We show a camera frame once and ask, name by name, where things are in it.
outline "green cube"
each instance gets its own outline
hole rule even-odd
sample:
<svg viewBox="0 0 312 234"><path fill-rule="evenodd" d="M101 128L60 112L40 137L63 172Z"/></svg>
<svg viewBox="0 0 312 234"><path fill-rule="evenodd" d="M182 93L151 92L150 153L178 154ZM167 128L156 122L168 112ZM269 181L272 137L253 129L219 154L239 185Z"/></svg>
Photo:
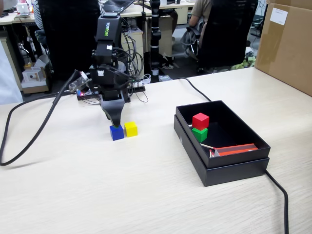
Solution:
<svg viewBox="0 0 312 234"><path fill-rule="evenodd" d="M192 132L199 143L202 143L207 138L208 129L198 130L197 128L193 128Z"/></svg>

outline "open box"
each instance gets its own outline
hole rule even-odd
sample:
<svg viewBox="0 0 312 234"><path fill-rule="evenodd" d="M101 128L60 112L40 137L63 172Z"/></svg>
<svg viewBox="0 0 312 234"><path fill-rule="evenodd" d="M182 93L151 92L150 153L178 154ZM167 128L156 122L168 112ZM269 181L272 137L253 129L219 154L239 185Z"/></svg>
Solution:
<svg viewBox="0 0 312 234"><path fill-rule="evenodd" d="M202 142L216 148L255 144L258 150L209 158L192 132L192 118L209 116L207 138ZM175 131L205 186L260 176L269 163L270 146L222 101L178 106Z"/></svg>

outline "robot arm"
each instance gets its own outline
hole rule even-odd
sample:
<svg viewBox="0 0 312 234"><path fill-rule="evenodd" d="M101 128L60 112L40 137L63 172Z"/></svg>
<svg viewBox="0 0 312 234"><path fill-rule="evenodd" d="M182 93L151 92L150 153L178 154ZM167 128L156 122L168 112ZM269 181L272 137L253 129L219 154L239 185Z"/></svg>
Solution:
<svg viewBox="0 0 312 234"><path fill-rule="evenodd" d="M105 13L98 18L97 50L90 67L90 89L100 97L102 110L114 126L120 125L121 112L128 97L129 76L118 72L117 50L121 47L121 18L117 13Z"/></svg>

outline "office chair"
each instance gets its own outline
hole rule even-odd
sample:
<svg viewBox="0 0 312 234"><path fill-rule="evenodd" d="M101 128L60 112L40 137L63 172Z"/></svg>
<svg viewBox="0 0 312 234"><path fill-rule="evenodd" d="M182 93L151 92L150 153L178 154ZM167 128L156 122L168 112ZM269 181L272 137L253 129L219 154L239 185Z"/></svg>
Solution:
<svg viewBox="0 0 312 234"><path fill-rule="evenodd" d="M98 0L38 0L38 4L53 79L68 79L75 69L88 71L96 49Z"/></svg>
<svg viewBox="0 0 312 234"><path fill-rule="evenodd" d="M233 66L245 58L248 32L257 8L257 0L212 0L212 8L204 32L202 45L195 52L198 73L204 69ZM192 27L198 46L200 33Z"/></svg>

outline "white stick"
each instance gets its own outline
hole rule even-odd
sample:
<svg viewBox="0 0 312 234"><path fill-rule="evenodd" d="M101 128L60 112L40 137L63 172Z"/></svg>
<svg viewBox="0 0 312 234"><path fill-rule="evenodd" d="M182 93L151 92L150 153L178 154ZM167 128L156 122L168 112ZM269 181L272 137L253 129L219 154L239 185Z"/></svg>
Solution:
<svg viewBox="0 0 312 234"><path fill-rule="evenodd" d="M200 144L200 145L203 146L203 147L206 147L206 148L215 150L215 147L211 147L211 146L209 146L209 145L204 145L204 144Z"/></svg>

